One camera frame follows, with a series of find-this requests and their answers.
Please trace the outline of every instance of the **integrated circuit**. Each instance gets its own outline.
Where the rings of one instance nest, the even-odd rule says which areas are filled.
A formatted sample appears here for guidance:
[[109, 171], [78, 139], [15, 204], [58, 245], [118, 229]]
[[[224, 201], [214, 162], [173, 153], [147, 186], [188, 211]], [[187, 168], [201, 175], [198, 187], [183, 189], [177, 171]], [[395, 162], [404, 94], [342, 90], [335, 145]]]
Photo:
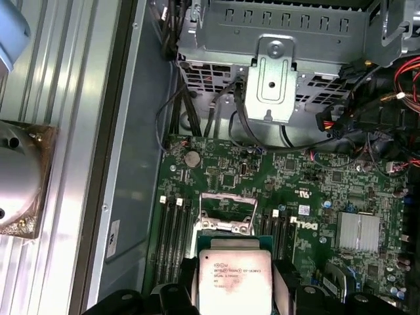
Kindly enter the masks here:
[[294, 159], [286, 159], [284, 169], [294, 171], [296, 169], [296, 161]]
[[341, 182], [343, 180], [343, 172], [333, 171], [333, 176], [331, 178], [333, 182]]

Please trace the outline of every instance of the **screw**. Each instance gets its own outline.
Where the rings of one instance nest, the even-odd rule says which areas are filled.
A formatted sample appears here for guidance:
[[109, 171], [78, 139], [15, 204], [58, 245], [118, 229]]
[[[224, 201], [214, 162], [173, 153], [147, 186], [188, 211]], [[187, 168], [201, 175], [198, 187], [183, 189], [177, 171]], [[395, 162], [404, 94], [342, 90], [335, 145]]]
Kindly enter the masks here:
[[132, 296], [131, 294], [124, 294], [124, 295], [121, 297], [121, 300], [126, 301], [126, 300], [131, 300], [132, 298], [133, 298], [133, 296]]
[[313, 287], [305, 287], [304, 291], [309, 294], [315, 294], [316, 290]]
[[367, 303], [367, 302], [369, 302], [369, 300], [368, 300], [368, 298], [367, 298], [367, 297], [364, 297], [363, 295], [360, 295], [360, 294], [357, 294], [354, 298], [355, 298], [357, 301], [362, 302], [362, 303]]

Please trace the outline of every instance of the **chipset heatsink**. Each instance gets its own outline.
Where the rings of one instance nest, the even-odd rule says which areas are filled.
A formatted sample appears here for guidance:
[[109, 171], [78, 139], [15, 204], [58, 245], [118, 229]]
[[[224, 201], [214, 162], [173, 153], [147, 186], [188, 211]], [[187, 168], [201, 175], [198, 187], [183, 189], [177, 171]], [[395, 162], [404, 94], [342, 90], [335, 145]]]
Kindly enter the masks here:
[[339, 213], [337, 246], [355, 251], [378, 252], [381, 221], [373, 215]]

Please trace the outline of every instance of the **black cable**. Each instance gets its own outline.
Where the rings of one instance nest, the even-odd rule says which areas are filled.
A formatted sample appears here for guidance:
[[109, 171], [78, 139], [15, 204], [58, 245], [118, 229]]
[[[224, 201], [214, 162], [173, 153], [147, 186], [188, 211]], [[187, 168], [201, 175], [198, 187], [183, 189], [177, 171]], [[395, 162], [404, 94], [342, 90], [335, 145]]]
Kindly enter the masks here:
[[399, 172], [397, 175], [391, 175], [391, 174], [387, 174], [387, 173], [385, 173], [385, 172], [384, 172], [384, 171], [383, 171], [383, 170], [379, 167], [379, 165], [378, 165], [378, 161], [375, 159], [375, 156], [374, 156], [374, 154], [373, 154], [373, 148], [372, 148], [372, 145], [371, 145], [371, 143], [370, 143], [370, 135], [369, 135], [369, 133], [366, 133], [366, 144], [367, 144], [367, 151], [369, 152], [369, 156], [370, 156], [370, 158], [371, 158], [371, 160], [372, 160], [372, 164], [373, 164], [373, 166], [375, 167], [376, 171], [377, 171], [377, 172], [378, 172], [378, 173], [379, 173], [382, 177], [384, 177], [384, 178], [386, 178], [386, 179], [400, 179], [400, 178], [404, 177], [404, 176], [407, 174], [407, 172], [408, 172], [408, 170], [410, 169], [410, 166], [411, 166], [411, 165], [408, 165], [404, 171]]
[[228, 94], [235, 87], [235, 83], [236, 83], [236, 80], [233, 81], [231, 84], [229, 84], [227, 87], [225, 87], [223, 90], [221, 90], [219, 93], [217, 93], [217, 95], [211, 100], [210, 108], [209, 108], [209, 117], [207, 120], [207, 125], [205, 126], [205, 129], [204, 129], [204, 137], [209, 136], [211, 126], [215, 120], [215, 112], [216, 112], [215, 107], [217, 105], [217, 101], [223, 95]]
[[156, 136], [156, 140], [157, 140], [157, 144], [159, 144], [159, 147], [162, 151], [164, 152], [168, 152], [168, 150], [165, 149], [165, 147], [162, 144], [161, 141], [161, 137], [159, 134], [159, 117], [162, 114], [162, 111], [168, 106], [170, 105], [174, 99], [181, 93], [183, 92], [183, 90], [185, 90], [185, 83], [179, 88], [177, 89], [172, 95], [171, 97], [169, 97], [169, 100], [167, 100], [165, 103], [163, 103], [159, 109], [156, 112], [156, 116], [155, 116], [155, 136]]
[[182, 99], [184, 100], [185, 109], [188, 115], [188, 120], [191, 126], [192, 135], [195, 137], [201, 137], [200, 121], [194, 105], [192, 104], [190, 93], [185, 87], [182, 91]]
[[293, 143], [291, 143], [289, 136], [287, 135], [287, 132], [286, 132], [286, 127], [284, 125], [280, 126], [280, 131], [282, 132], [284, 142], [287, 143], [289, 148], [294, 148], [295, 146], [293, 145]]
[[319, 141], [319, 142], [315, 142], [313, 144], [307, 144], [304, 146], [295, 146], [293, 148], [282, 148], [282, 147], [278, 147], [278, 146], [267, 146], [265, 144], [263, 144], [252, 132], [249, 124], [248, 124], [248, 120], [245, 114], [245, 106], [243, 104], [243, 100], [242, 100], [242, 87], [240, 86], [240, 83], [236, 83], [236, 87], [234, 89], [234, 98], [235, 98], [235, 104], [236, 104], [236, 111], [238, 113], [238, 117], [240, 120], [240, 123], [245, 131], [245, 133], [247, 134], [247, 136], [250, 138], [250, 140], [252, 141], [253, 144], [255, 144], [256, 146], [258, 146], [259, 148], [267, 151], [267, 152], [272, 152], [272, 153], [288, 153], [288, 152], [296, 152], [296, 151], [301, 151], [301, 150], [307, 150], [307, 149], [311, 149], [311, 148], [316, 148], [319, 146], [323, 146], [325, 144], [329, 144], [332, 143], [338, 139], [336, 138], [330, 138], [330, 139], [326, 139], [323, 141]]
[[353, 158], [350, 158], [350, 161], [349, 162], [347, 162], [347, 163], [345, 163], [345, 164], [342, 164], [342, 165], [338, 165], [338, 166], [328, 166], [328, 165], [324, 165], [324, 164], [322, 164], [321, 162], [319, 162], [319, 161], [316, 161], [316, 156], [318, 155], [318, 152], [315, 152], [315, 154], [313, 155], [313, 162], [316, 164], [316, 165], [319, 165], [320, 167], [323, 167], [324, 169], [342, 169], [342, 168], [345, 168], [345, 167], [347, 167], [347, 166], [349, 166], [349, 165], [352, 165], [352, 164], [355, 164], [356, 162], [357, 162], [357, 160], [358, 159], [360, 159], [361, 157], [362, 157], [362, 155], [365, 153], [365, 150], [366, 150], [366, 147], [367, 147], [367, 144], [365, 143], [365, 145], [363, 146], [363, 148], [362, 149], [360, 149], [360, 152], [359, 153], [357, 153], [357, 155], [356, 156], [354, 156]]
[[215, 119], [215, 112], [216, 112], [216, 109], [214, 107], [210, 107], [209, 117], [207, 119], [207, 125], [205, 126], [204, 134], [203, 134], [203, 137], [205, 138], [209, 136], [211, 125], [213, 124], [213, 120]]
[[237, 146], [238, 148], [241, 148], [241, 149], [247, 149], [247, 147], [246, 146], [242, 146], [242, 145], [240, 145], [239, 143], [237, 143], [236, 141], [235, 141], [235, 139], [234, 139], [234, 137], [232, 136], [232, 128], [233, 128], [233, 126], [234, 126], [234, 118], [235, 118], [235, 115], [237, 114], [238, 112], [237, 111], [234, 111], [233, 113], [232, 113], [232, 115], [230, 115], [230, 119], [229, 119], [229, 127], [228, 127], [228, 136], [229, 136], [229, 140], [231, 141], [231, 143], [233, 143], [235, 146]]

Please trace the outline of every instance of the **sticker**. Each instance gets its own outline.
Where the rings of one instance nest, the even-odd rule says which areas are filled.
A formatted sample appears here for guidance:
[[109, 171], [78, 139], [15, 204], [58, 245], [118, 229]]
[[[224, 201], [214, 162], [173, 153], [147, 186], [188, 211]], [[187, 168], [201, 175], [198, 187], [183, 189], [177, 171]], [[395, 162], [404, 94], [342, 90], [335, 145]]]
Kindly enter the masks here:
[[335, 285], [332, 284], [331, 281], [329, 281], [327, 278], [324, 277], [322, 282], [336, 297], [338, 297], [339, 290], [337, 289]]
[[120, 220], [115, 220], [111, 224], [110, 239], [108, 241], [108, 250], [106, 251], [106, 258], [110, 258], [112, 255], [114, 255], [116, 253], [118, 231], [119, 231], [119, 222], [120, 222]]
[[308, 205], [299, 205], [299, 215], [309, 215], [310, 207]]

